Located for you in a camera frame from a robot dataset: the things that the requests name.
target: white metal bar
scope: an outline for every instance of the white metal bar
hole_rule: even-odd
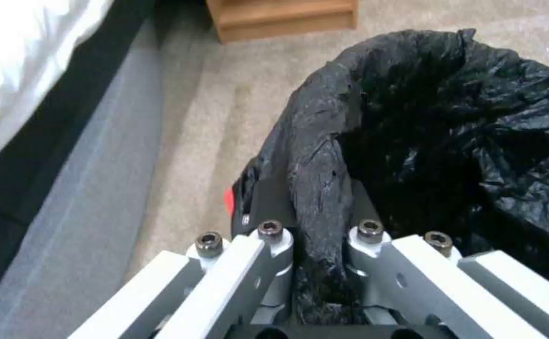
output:
[[[69,339],[147,338],[202,275],[197,260],[162,251]]]
[[[258,230],[249,234],[250,238],[259,239]],[[291,295],[291,277],[293,275],[293,235],[289,230],[283,229],[281,240],[270,244],[270,256],[272,265],[280,271],[273,277],[270,287],[261,302],[262,306],[277,307],[289,300]]]
[[[549,337],[549,282],[502,251],[464,258],[466,274]]]
[[[440,319],[459,338],[543,338],[417,235],[382,245],[375,260],[356,259],[409,322]]]
[[[278,269],[263,241],[236,236],[156,339],[222,339],[251,321]]]

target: beige carpet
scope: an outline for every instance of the beige carpet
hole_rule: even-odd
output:
[[[164,121],[145,224],[130,267],[184,252],[203,231],[229,237],[223,194],[261,147],[289,94],[344,48],[409,28],[477,28],[476,39],[549,65],[549,0],[361,0],[359,28],[220,45],[201,0],[167,0]]]

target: crumpled plastic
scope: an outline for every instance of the crumpled plastic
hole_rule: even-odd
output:
[[[392,237],[440,230],[464,256],[503,250],[549,280],[549,67],[473,40],[394,32],[346,49],[289,99],[233,186],[282,176],[299,232],[298,322],[360,323],[344,272],[351,179]]]

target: robotic claw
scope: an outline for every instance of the robotic claw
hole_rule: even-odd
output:
[[[543,277],[502,251],[463,258],[441,232],[392,239],[370,208],[354,213],[346,268],[371,326],[290,324],[288,219],[252,212],[249,236],[162,251],[70,338],[549,338]]]

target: hex socket bolt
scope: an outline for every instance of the hex socket bolt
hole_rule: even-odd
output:
[[[384,237],[385,227],[381,221],[362,219],[358,223],[358,239],[367,244],[378,244]]]
[[[205,232],[195,240],[197,254],[202,258],[215,258],[222,254],[222,236],[218,232]]]
[[[452,239],[448,236],[448,234],[438,232],[436,230],[431,230],[425,233],[425,236],[423,236],[423,240],[425,240],[427,244],[430,244],[431,247],[436,249],[443,256],[447,258],[451,256]]]
[[[257,235],[268,244],[276,244],[283,239],[283,225],[278,220],[266,220],[257,226]]]

